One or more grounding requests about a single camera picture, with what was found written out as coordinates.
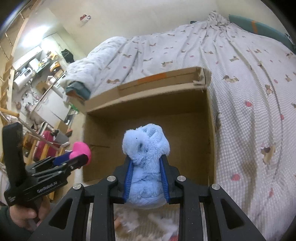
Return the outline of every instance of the cardboard flap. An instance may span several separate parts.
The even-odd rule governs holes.
[[[149,91],[150,93],[147,94],[152,95],[155,95],[155,92],[159,92],[157,90],[160,89],[162,89],[162,93],[167,92],[166,90],[163,90],[163,88],[173,88],[173,91],[182,91],[183,89],[188,88],[206,89],[210,84],[210,81],[211,72],[201,67],[190,67],[168,71],[134,80],[103,92],[86,101],[85,108],[87,112],[90,112],[102,105],[114,102],[115,100],[118,100],[119,102],[126,101],[126,99],[120,99],[126,96],[135,95],[140,92],[143,93],[144,96],[145,91]]]

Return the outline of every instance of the appliance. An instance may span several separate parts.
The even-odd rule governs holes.
[[[19,92],[25,84],[33,78],[35,75],[31,68],[26,68],[14,81],[12,84],[13,89]]]
[[[36,72],[39,69],[39,60],[36,58],[32,59],[28,66]]]

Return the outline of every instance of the white cabinet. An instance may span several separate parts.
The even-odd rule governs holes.
[[[63,78],[63,76],[54,84],[52,89],[59,95],[59,97],[63,98],[64,95],[66,95],[66,91],[64,88],[60,85],[60,82]]]
[[[52,127],[57,127],[59,122],[64,121],[71,106],[65,105],[63,99],[52,89],[46,93],[44,98],[38,103],[32,113],[32,117],[37,121],[40,118]]]

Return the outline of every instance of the human hand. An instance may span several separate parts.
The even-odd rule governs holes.
[[[46,216],[50,212],[50,203],[47,196],[43,196],[42,203],[38,211],[38,218],[40,221],[37,223],[37,227],[39,224],[46,218]],[[20,205],[13,205],[9,207],[9,214],[11,220],[19,227],[25,228],[29,231],[33,231],[29,220],[36,218],[36,211],[32,208],[23,207]]]

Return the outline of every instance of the white bedsheet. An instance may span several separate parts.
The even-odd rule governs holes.
[[[128,40],[91,96],[189,66],[212,71],[217,183],[267,240],[279,240],[296,215],[296,58],[283,44],[212,12],[208,21]]]
[[[67,67],[67,76],[62,79],[61,86],[66,88],[73,81],[78,81],[92,90],[100,78],[101,70],[113,60],[126,42],[127,39],[124,37],[112,37],[102,42],[86,58],[75,61]]]

